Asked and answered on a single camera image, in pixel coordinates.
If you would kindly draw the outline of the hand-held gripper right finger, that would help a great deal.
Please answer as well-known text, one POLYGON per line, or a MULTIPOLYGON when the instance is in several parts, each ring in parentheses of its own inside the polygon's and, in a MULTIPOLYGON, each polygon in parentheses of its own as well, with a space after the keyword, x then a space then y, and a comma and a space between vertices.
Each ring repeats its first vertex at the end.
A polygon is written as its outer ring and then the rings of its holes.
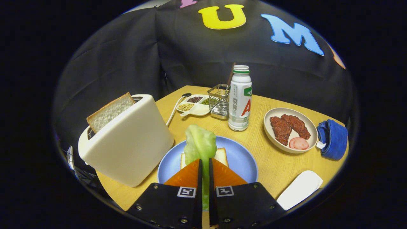
POLYGON ((215 158, 209 160, 210 225, 218 229, 264 229, 287 214, 259 182, 248 183, 215 158))

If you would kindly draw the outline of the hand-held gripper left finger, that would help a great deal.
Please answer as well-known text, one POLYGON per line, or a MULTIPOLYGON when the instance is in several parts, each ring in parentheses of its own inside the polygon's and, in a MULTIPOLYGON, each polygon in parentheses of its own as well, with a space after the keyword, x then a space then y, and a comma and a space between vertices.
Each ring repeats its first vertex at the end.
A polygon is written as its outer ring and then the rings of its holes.
POLYGON ((189 177, 178 185, 150 184, 127 213, 154 229, 202 228, 202 160, 197 159, 176 173, 189 177))

